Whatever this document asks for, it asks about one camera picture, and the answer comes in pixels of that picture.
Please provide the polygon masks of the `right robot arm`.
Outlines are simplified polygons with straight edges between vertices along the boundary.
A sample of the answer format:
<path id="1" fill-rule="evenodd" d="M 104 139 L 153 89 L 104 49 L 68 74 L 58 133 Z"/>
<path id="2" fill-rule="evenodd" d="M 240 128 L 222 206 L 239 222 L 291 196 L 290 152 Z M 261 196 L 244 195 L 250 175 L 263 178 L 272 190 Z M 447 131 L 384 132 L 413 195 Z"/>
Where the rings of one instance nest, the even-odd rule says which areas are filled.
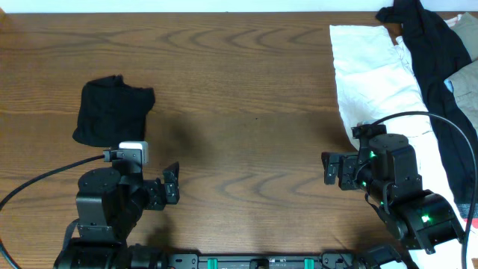
<path id="1" fill-rule="evenodd" d="M 359 134 L 358 152 L 322 152 L 324 183 L 342 191 L 364 191 L 387 230 L 407 249 L 435 253 L 435 246 L 465 231 L 440 194 L 423 188 L 415 150 L 402 134 Z"/>

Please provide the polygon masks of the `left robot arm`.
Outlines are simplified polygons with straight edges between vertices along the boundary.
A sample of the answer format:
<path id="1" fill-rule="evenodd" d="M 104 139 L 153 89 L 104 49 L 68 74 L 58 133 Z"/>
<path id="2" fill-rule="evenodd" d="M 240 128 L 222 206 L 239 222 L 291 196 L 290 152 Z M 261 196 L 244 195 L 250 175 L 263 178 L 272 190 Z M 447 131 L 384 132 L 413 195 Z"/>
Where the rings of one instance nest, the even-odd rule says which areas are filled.
<path id="1" fill-rule="evenodd" d="M 127 238 L 145 210 L 161 211 L 179 201 L 179 163 L 155 180 L 139 164 L 115 161 L 78 180 L 78 219 L 67 228 L 55 268 L 168 268 L 167 254 Z"/>

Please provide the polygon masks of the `black Sytrogen t-shirt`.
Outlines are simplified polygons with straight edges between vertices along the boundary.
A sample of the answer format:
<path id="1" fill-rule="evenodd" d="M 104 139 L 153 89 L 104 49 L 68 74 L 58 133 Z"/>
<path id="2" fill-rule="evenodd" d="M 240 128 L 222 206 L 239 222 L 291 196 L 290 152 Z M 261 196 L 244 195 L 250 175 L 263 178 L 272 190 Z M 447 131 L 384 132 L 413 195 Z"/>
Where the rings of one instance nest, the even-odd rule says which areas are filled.
<path id="1" fill-rule="evenodd" d="M 72 138 L 94 147 L 115 147 L 145 139 L 146 115 L 155 104 L 151 87 L 132 87 L 121 75 L 87 82 L 81 92 L 77 127 Z"/>

